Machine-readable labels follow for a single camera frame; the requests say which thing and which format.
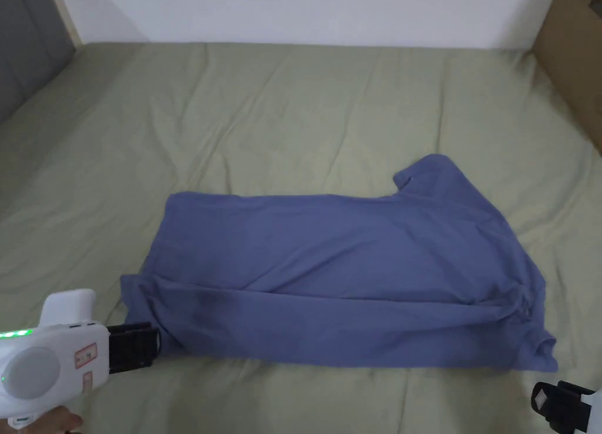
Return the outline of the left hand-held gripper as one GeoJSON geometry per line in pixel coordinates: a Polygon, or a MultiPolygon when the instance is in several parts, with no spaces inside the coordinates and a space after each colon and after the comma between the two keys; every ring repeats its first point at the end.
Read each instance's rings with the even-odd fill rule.
{"type": "Polygon", "coordinates": [[[106,383],[151,366],[162,348],[150,323],[104,326],[93,319],[96,293],[51,294],[34,328],[1,333],[1,418],[14,429],[106,383]]]}

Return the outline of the person's left hand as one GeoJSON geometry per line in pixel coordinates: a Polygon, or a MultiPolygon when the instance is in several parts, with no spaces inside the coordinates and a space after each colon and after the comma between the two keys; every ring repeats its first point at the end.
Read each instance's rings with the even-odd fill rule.
{"type": "Polygon", "coordinates": [[[78,433],[83,426],[83,419],[68,408],[59,406],[43,414],[32,424],[14,429],[7,420],[1,420],[1,433],[78,433]]]}

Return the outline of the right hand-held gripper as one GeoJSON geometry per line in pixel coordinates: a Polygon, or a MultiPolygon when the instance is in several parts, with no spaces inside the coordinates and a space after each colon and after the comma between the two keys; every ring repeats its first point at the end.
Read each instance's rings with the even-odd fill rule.
{"type": "Polygon", "coordinates": [[[592,393],[562,380],[537,382],[530,404],[556,433],[601,433],[601,389],[592,393]]]}

